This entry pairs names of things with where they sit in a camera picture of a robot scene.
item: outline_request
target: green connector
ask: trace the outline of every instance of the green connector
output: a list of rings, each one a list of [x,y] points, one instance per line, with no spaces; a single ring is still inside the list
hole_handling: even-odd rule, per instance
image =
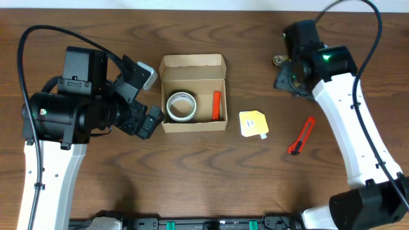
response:
[[[249,225],[250,225],[250,230],[258,230],[257,221],[252,220],[252,221],[249,222]]]
[[[176,227],[174,226],[174,222],[166,223],[166,230],[175,230]]]

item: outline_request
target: red box cutter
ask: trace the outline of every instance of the red box cutter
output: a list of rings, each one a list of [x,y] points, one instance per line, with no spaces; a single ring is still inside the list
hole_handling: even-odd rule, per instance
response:
[[[298,139],[288,147],[288,153],[291,155],[298,155],[301,153],[304,148],[305,143],[307,142],[308,136],[313,129],[315,124],[315,118],[309,116],[307,121],[304,123],[304,127],[301,130],[301,134],[298,136]]]

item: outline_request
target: box flap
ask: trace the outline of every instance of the box flap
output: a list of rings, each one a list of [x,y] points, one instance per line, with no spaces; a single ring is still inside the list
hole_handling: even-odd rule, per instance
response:
[[[226,64],[221,54],[167,55],[159,74],[162,81],[224,79]]]

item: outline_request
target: wooden table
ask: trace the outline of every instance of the wooden table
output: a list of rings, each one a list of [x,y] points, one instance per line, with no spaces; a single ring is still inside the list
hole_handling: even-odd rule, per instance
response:
[[[223,54],[229,124],[225,132],[165,134],[151,139],[114,128],[92,138],[72,203],[73,218],[99,210],[157,213],[162,217],[216,217],[296,212],[326,204],[348,190],[343,158],[316,103],[273,88],[276,54],[285,54],[282,30],[317,13],[139,10],[0,10],[0,229],[15,229],[24,184],[22,96],[16,53],[35,24],[61,26],[158,68],[165,54]],[[383,141],[409,174],[409,16],[383,14],[383,36],[362,87]],[[329,46],[346,45],[358,66],[376,34],[372,13],[328,13],[318,25]],[[54,31],[36,31],[24,53],[28,91],[63,71],[68,45],[89,47]],[[118,70],[110,63],[108,75]],[[138,101],[160,105],[160,84]],[[268,138],[240,135],[238,113],[265,113]],[[317,123],[304,152],[287,147],[306,117]],[[408,218],[382,229],[406,229]]]

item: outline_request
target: white background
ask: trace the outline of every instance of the white background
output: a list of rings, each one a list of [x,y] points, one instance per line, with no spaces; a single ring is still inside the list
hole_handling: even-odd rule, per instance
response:
[[[275,10],[321,11],[334,0],[0,0],[0,8],[88,8],[149,10]],[[381,12],[409,12],[409,0],[373,0]],[[371,12],[359,1],[333,8],[342,12]]]

